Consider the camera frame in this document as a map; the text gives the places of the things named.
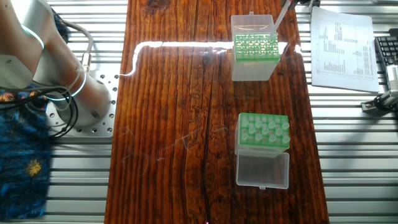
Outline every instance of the pipette tip box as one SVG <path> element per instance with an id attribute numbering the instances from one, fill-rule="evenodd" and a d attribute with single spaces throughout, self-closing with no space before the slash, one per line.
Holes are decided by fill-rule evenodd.
<path id="1" fill-rule="evenodd" d="M 241 113 L 235 129 L 235 154 L 240 149 L 283 152 L 290 147 L 285 115 Z"/>
<path id="2" fill-rule="evenodd" d="M 241 113 L 235 129 L 236 183 L 243 186 L 289 187 L 289 118 Z"/>
<path id="3" fill-rule="evenodd" d="M 231 17 L 232 81 L 267 81 L 280 60 L 272 15 Z"/>

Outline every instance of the paper sheet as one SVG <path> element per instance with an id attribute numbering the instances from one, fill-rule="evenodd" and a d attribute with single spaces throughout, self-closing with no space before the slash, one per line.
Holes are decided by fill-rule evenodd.
<path id="1" fill-rule="evenodd" d="M 379 91 L 373 24 L 314 7 L 311 20 L 312 85 Z"/>

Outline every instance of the clear plastic lid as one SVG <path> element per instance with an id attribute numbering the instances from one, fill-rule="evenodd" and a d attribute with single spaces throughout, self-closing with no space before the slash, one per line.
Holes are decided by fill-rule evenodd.
<path id="1" fill-rule="evenodd" d="M 287 189 L 289 187 L 289 154 L 239 150 L 236 161 L 236 183 L 243 186 Z"/>
<path id="2" fill-rule="evenodd" d="M 231 16 L 232 36 L 236 34 L 270 34 L 274 26 L 272 15 Z"/>

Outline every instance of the wooden board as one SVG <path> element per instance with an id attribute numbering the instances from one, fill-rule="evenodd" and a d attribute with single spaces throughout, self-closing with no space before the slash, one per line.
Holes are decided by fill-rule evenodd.
<path id="1" fill-rule="evenodd" d="M 231 42 L 249 11 L 276 20 L 279 0 L 129 1 L 105 223 L 329 222 L 294 11 L 268 82 L 232 82 L 230 50 L 182 43 Z M 288 190 L 236 185 L 242 112 L 289 117 Z"/>

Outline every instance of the screw hole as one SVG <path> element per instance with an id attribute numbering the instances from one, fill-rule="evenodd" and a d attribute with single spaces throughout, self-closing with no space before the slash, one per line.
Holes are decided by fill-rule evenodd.
<path id="1" fill-rule="evenodd" d="M 92 115 L 94 118 L 96 118 L 96 119 L 101 119 L 101 117 L 100 117 L 100 115 L 98 114 L 97 111 L 92 111 L 92 112 L 91 112 L 91 115 Z"/>

